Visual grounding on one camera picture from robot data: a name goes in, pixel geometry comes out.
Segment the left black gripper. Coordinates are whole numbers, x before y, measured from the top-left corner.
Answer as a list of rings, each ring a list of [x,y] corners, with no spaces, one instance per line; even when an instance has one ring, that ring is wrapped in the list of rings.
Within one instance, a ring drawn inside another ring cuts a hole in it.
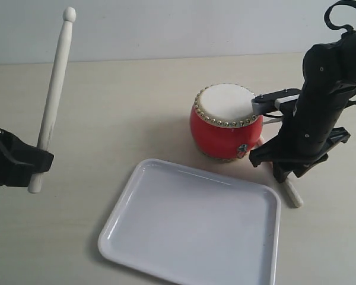
[[[0,129],[0,186],[27,187],[35,174],[48,172],[54,155]]]

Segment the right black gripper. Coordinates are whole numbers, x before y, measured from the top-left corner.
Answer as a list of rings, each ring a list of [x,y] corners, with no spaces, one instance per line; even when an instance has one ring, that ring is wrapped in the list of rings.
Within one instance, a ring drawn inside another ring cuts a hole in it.
[[[269,141],[258,139],[249,160],[253,167],[270,163],[278,183],[287,180],[293,171],[290,166],[298,166],[295,176],[300,178],[325,162],[331,149],[349,140],[350,133],[335,124],[335,118],[286,118],[275,137]]]

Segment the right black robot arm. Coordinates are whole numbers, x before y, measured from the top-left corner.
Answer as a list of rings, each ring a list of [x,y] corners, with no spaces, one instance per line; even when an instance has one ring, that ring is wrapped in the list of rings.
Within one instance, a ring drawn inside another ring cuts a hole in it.
[[[328,152],[350,137],[335,127],[342,111],[356,95],[356,32],[330,44],[316,44],[303,59],[302,89],[289,88],[252,99],[253,112],[283,115],[278,134],[254,149],[254,167],[273,164],[274,178],[283,182],[290,173],[303,176],[328,159]]]

